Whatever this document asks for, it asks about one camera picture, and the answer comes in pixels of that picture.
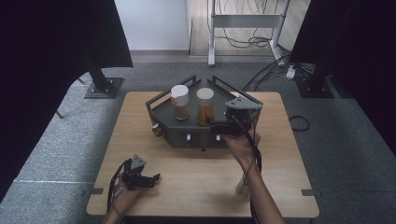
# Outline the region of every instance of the black fabric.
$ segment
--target black fabric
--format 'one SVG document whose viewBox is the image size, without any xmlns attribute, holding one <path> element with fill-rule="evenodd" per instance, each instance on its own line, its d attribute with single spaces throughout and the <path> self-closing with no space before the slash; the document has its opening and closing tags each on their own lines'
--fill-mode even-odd
<svg viewBox="0 0 396 224">
<path fill-rule="evenodd" d="M 358 7 L 346 29 L 332 39 L 352 3 Z M 312 0 L 290 62 L 323 63 L 319 59 L 326 47 L 333 46 L 327 51 L 327 71 L 356 99 L 396 155 L 395 10 L 391 0 Z"/>
<path fill-rule="evenodd" d="M 68 88 L 87 72 L 81 43 L 100 68 L 133 64 L 114 1 L 2 2 L 0 30 L 3 200 Z"/>
</svg>

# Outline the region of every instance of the clear plastic jar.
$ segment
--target clear plastic jar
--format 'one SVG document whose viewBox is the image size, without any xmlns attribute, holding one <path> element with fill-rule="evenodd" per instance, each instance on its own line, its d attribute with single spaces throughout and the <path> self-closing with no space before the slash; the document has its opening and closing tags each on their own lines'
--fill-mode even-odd
<svg viewBox="0 0 396 224">
<path fill-rule="evenodd" d="M 215 118 L 214 95 L 215 93 L 209 88 L 201 88 L 197 92 L 197 121 L 201 125 L 210 125 L 210 121 Z"/>
<path fill-rule="evenodd" d="M 189 88 L 183 85 L 176 85 L 171 90 L 172 104 L 175 106 L 175 117 L 177 119 L 186 119 L 190 115 L 187 108 L 189 103 Z"/>
</svg>

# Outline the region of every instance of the black mount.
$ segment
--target black mount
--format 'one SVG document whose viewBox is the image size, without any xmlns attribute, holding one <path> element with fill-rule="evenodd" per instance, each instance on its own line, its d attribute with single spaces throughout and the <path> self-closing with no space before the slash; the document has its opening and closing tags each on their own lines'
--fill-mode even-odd
<svg viewBox="0 0 396 224">
<path fill-rule="evenodd" d="M 140 173 L 142 173 L 146 164 L 147 163 L 142 158 L 134 154 L 133 159 L 128 159 L 127 161 L 123 162 L 122 165 L 117 169 L 116 173 L 111 178 L 110 186 L 108 187 L 107 212 L 110 209 L 114 185 L 116 184 L 116 180 L 120 175 L 122 167 L 123 173 L 121 179 L 125 182 L 128 190 L 134 190 L 134 188 L 137 187 L 154 188 L 156 181 L 160 179 L 160 174 L 157 174 L 154 177 L 142 176 Z"/>
<path fill-rule="evenodd" d="M 303 98 L 334 98 L 326 80 L 320 83 L 312 77 L 294 77 L 294 81 Z"/>
<path fill-rule="evenodd" d="M 85 93 L 85 99 L 114 99 L 123 81 L 122 77 L 105 77 L 98 68 L 84 42 L 79 41 L 85 66 L 92 77 L 92 84 Z"/>
</svg>

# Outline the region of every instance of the gray carpet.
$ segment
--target gray carpet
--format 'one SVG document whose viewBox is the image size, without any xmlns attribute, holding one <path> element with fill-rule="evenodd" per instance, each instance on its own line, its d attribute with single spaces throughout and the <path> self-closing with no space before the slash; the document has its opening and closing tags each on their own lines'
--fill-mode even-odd
<svg viewBox="0 0 396 224">
<path fill-rule="evenodd" d="M 59 107 L 64 119 L 54 116 L 1 203 L 0 223 L 100 223 L 102 217 L 89 216 L 85 208 L 128 91 L 166 91 L 194 75 L 215 75 L 243 88 L 264 66 L 136 63 L 104 69 L 107 77 L 124 78 L 113 100 L 83 99 L 92 82 L 84 75 L 86 84 L 74 83 Z M 285 74 L 272 74 L 260 90 L 279 92 L 290 117 L 310 122 L 308 131 L 294 135 L 318 200 L 320 215 L 313 223 L 396 223 L 396 158 L 355 100 L 336 93 L 334 99 L 303 99 Z"/>
</svg>

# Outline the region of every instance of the metal stand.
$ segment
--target metal stand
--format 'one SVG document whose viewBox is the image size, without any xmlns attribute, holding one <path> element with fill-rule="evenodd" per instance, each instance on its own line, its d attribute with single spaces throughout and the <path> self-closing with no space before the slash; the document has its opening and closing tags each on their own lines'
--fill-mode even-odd
<svg viewBox="0 0 396 224">
<path fill-rule="evenodd" d="M 315 72 L 311 76 L 311 78 L 294 78 L 297 83 L 297 87 L 299 88 L 300 94 L 302 97 L 316 97 L 316 98 L 328 98 L 330 94 L 325 93 L 329 92 L 329 87 L 325 81 L 326 76 L 329 74 L 331 68 L 332 58 L 335 57 L 335 50 L 337 49 L 337 45 L 342 41 L 344 36 L 344 32 L 346 31 L 348 25 L 350 25 L 353 15 L 359 9 L 360 0 L 352 1 L 349 9 L 346 11 L 346 14 L 343 18 L 338 22 L 334 31 L 332 32 L 332 36 L 330 41 L 327 43 L 326 49 L 320 55 L 318 60 L 318 64 L 315 67 Z"/>
<path fill-rule="evenodd" d="M 274 38 L 270 41 L 270 46 L 274 57 L 279 60 L 281 58 L 281 50 L 277 46 L 277 41 L 282 32 L 289 3 L 290 0 L 287 0 L 285 8 L 280 15 L 216 15 L 216 0 L 212 0 L 212 32 L 209 40 L 208 65 L 215 65 L 215 28 L 277 28 Z M 280 60 L 277 65 L 282 67 L 285 63 Z"/>
<path fill-rule="evenodd" d="M 85 43 L 79 41 L 84 64 L 92 77 L 92 84 L 85 93 L 85 99 L 114 99 L 123 81 L 122 77 L 105 77 L 101 68 L 94 63 Z"/>
</svg>

